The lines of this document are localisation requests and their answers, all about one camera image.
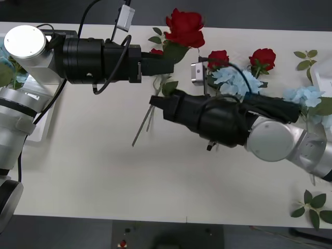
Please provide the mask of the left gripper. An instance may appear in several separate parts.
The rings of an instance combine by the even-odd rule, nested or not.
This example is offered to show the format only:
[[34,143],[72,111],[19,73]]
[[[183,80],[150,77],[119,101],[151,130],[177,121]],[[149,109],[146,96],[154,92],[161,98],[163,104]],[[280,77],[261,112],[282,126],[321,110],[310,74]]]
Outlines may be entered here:
[[[106,42],[103,49],[104,76],[112,74],[124,50],[124,46]],[[173,59],[163,54],[142,52],[140,45],[130,45],[111,82],[141,83],[143,76],[174,73]]]

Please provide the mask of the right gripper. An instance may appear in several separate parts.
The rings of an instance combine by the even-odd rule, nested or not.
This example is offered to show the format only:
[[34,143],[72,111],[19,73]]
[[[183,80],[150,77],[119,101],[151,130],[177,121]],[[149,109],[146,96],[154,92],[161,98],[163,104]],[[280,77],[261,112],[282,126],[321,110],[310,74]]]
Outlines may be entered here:
[[151,96],[150,105],[163,110],[167,121],[186,126],[198,133],[198,119],[201,105],[208,99],[206,95],[190,95],[176,90],[171,96]]

